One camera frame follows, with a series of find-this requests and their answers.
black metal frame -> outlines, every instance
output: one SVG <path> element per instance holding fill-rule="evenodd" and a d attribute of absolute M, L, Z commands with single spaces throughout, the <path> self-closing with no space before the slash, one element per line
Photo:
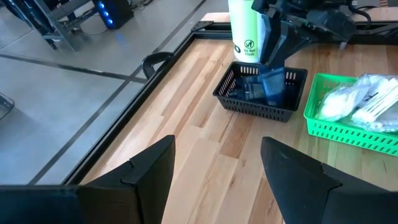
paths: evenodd
<path fill-rule="evenodd" d="M 398 45 L 398 37 L 396 37 L 396 34 L 398 34 L 398 21 L 373 22 L 369 30 L 362 30 L 362 27 L 365 25 L 365 22 L 357 22 L 357 34 L 354 35 L 348 44 Z M 79 184 L 81 182 L 95 162 L 107 150 L 109 145 L 122 131 L 123 127 L 125 127 L 195 39 L 232 40 L 231 24 L 229 22 L 213 21 L 197 22 L 193 26 L 191 33 L 188 34 L 172 54 L 157 52 L 145 58 L 142 65 L 145 75 L 149 78 L 147 83 L 62 184 Z M 323 40 L 322 43 L 339 44 L 339 42 L 333 39 Z M 161 61 L 165 61 L 165 63 L 157 70 L 154 70 L 153 65 Z"/>

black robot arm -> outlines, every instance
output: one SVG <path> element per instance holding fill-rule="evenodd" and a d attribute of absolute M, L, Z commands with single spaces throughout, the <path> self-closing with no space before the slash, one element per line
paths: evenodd
<path fill-rule="evenodd" d="M 349 41 L 356 26 L 339 11 L 346 4 L 351 1 L 254 0 L 252 8 L 262 14 L 266 27 L 260 62 L 281 67 L 292 54 L 321 39 Z"/>

